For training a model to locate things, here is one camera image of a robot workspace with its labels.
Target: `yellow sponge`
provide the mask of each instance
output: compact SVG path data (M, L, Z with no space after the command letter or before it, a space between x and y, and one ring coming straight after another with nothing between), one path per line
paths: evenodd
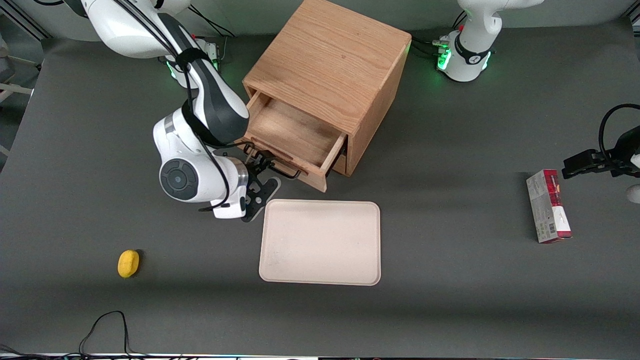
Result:
M140 255L135 250L126 250L120 255L118 260L118 274L124 279L130 277L138 271Z

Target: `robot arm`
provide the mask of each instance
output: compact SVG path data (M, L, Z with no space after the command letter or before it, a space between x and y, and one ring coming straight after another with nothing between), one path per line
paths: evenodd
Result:
M564 161L563 177L571 179L574 176L590 172L611 172L613 177L628 175L640 178L640 126L622 134L613 149L605 149L604 129L609 117L623 108L640 110L638 104L620 104L607 112L600 123L598 131L598 145L600 151L588 149L573 155ZM627 198L631 202L640 204L640 184L627 189Z
M66 2L80 11L77 0ZM100 39L115 52L131 58L165 56L184 72L189 100L153 130L162 159L159 180L164 192L183 202L210 202L207 209L218 218L250 221L280 183L273 178L263 184L255 167L212 153L244 135L249 113L172 17L189 5L190 0L158 0L155 5L149 0L84 0L81 4ZM189 88L195 87L198 95L192 99ZM252 183L258 191L248 191Z
M462 31L454 30L440 37L438 44L446 50L438 62L438 70L451 79L472 81L486 68L490 48L502 29L501 10L535 6L544 0L458 0L468 19Z

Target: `green led light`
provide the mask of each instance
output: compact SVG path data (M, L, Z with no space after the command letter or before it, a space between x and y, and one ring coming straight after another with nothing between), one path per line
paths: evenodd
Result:
M169 65L169 62L166 62L166 66L169 68L169 71L171 72L171 77L175 79L175 74L173 73L173 68L171 67L171 65Z
M487 64L489 64L489 58L491 57L491 51L486 55L486 60L484 61L484 65L482 65L482 69L486 69Z
M438 68L440 68L440 70L446 69L449 64L449 59L451 59L451 50L447 49L438 59Z

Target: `open drawer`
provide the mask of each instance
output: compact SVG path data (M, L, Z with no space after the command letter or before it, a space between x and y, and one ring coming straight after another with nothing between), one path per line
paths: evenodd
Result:
M255 92L247 104L250 120L243 140L271 151L276 168L326 191L326 175L340 155L346 134L266 94Z

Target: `wooden box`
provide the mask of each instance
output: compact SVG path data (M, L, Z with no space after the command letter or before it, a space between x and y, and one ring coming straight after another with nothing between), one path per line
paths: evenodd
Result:
M326 191L350 176L396 96L411 35L325 0L304 0L243 80L243 140Z

